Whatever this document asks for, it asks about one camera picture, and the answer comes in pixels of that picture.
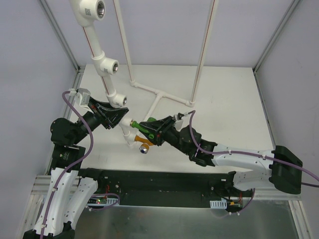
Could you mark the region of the green water faucet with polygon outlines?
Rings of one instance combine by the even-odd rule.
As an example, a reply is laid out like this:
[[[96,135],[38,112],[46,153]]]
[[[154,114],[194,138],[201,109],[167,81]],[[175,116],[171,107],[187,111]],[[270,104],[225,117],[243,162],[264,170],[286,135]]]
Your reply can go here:
[[[156,119],[153,118],[153,117],[149,117],[147,121],[140,122],[140,123],[138,123],[135,120],[132,120],[130,122],[130,127],[137,128],[140,132],[146,133],[148,138],[154,139],[154,137],[155,137],[155,135],[154,135],[155,129],[151,125],[151,122],[155,122],[155,121],[156,121]]]

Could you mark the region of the white pipe assembly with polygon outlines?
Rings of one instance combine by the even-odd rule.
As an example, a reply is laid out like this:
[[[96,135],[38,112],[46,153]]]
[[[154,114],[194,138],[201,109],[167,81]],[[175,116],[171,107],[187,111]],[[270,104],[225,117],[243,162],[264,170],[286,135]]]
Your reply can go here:
[[[101,48],[99,38],[94,26],[95,21],[102,21],[105,18],[105,15],[106,15],[105,2],[103,0],[71,0],[69,3],[73,11],[73,14],[77,20],[77,23],[81,26],[84,32],[86,41],[90,49],[93,65],[95,67],[95,70],[98,76],[102,80],[103,86],[105,88],[105,94],[106,94],[107,100],[109,101],[111,106],[115,108],[124,107],[125,104],[127,103],[127,97],[116,91],[113,85],[113,82],[111,80],[111,76],[115,75],[118,71],[119,62],[115,59],[106,57],[105,52]],[[177,97],[175,95],[169,94],[167,92],[161,91],[156,88],[148,87],[146,85],[140,84],[135,81],[133,76],[133,71],[132,71],[132,63],[131,63],[131,58],[130,58],[130,53],[128,48],[128,42],[126,38],[122,13],[120,9],[120,4],[119,4],[119,1],[117,0],[115,0],[113,4],[115,8],[115,13],[117,18],[117,23],[119,26],[122,44],[124,47],[125,59],[128,66],[130,85],[132,87],[155,94],[156,96],[145,118],[148,119],[151,116],[157,104],[162,98],[168,98],[170,100],[185,104],[188,107],[193,107],[195,105],[196,93],[199,86],[199,80],[201,77],[203,64],[205,61],[207,46],[210,40],[215,14],[217,12],[218,1],[216,0],[211,1],[210,7],[209,7],[209,14],[208,14],[206,28],[205,28],[205,35],[203,38],[198,66],[196,69],[191,98],[189,100]]]

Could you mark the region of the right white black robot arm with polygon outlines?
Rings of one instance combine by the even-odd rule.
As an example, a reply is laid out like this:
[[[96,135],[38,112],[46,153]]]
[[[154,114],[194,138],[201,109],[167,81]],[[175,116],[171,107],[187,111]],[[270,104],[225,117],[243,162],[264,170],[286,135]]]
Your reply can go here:
[[[202,138],[191,124],[177,129],[183,114],[156,120],[149,118],[137,128],[152,144],[161,146],[167,142],[189,157],[195,164],[206,166],[231,166],[242,168],[235,171],[224,184],[225,193],[236,196],[241,191],[254,188],[276,188],[298,195],[302,185],[302,161],[285,146],[277,145],[273,150],[240,150]]]

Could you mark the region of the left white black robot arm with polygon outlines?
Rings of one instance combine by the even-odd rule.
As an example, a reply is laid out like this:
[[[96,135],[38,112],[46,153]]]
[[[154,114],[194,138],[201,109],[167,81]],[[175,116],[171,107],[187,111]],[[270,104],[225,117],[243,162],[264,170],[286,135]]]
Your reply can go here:
[[[26,231],[25,239],[72,239],[80,215],[91,196],[102,193],[105,181],[100,177],[82,179],[73,195],[70,194],[82,161],[93,149],[93,131],[100,125],[105,129],[117,126],[129,111],[114,108],[107,102],[89,98],[88,111],[71,122],[58,118],[51,124],[54,143],[50,184],[42,211],[35,226]]]

